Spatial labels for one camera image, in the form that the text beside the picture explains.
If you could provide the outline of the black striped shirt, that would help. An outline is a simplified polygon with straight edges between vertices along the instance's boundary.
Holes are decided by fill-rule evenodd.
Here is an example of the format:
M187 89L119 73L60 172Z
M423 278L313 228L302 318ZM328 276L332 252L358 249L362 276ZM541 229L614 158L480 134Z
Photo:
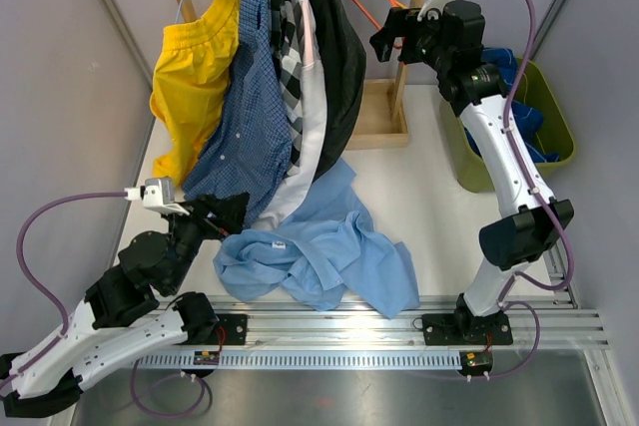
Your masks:
M316 176L339 159L356 124L365 80L365 49L341 0L310 0L324 71L327 117Z

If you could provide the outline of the light blue shirt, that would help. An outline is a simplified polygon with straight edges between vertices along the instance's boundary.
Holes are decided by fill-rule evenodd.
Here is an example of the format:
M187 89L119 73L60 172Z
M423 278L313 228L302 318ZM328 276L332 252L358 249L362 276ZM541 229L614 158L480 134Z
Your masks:
M243 302L281 288L317 311L352 291L386 318L419 306L406 246L376 231L338 161L316 181L300 207L273 230L246 229L226 239L213 265L226 292Z

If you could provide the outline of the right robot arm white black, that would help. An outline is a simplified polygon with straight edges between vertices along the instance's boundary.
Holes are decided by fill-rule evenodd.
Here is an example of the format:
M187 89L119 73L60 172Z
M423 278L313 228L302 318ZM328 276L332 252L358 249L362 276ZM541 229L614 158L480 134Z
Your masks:
M499 220L479 232L483 260L473 283L452 312L421 319L428 346L512 344L505 297L574 217L572 203L555 197L532 162L498 68L482 59L484 26L477 4L453 0L426 15L393 7L370 39L381 62L400 39L400 62L435 71L439 93L474 139L498 200Z

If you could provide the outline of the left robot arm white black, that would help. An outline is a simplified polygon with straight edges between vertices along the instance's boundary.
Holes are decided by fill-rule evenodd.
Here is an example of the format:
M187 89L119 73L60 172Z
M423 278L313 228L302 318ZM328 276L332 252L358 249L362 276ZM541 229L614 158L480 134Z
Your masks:
M144 186L115 196L159 213L168 229L135 236L73 312L41 282L34 284L63 321L30 350L2 355L1 402L8 418L54 416L111 373L164 346L226 342L206 295L180 288L203 242L242 231L249 194L176 202L159 187Z

